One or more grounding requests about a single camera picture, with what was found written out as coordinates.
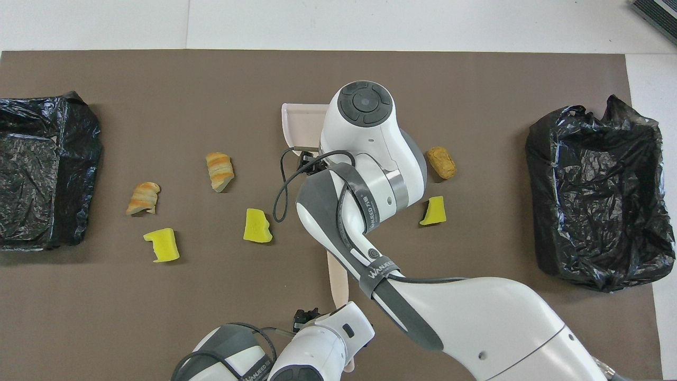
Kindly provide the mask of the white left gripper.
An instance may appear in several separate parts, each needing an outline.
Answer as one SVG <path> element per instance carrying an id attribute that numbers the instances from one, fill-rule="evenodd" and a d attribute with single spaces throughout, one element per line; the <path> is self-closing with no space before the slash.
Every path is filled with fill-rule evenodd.
<path id="1" fill-rule="evenodd" d="M 296 339 L 304 355 L 322 366 L 354 367 L 355 355 L 375 336 L 372 323 L 355 302 L 323 315 L 319 308 L 297 310 L 292 325 L 302 327 Z"/>

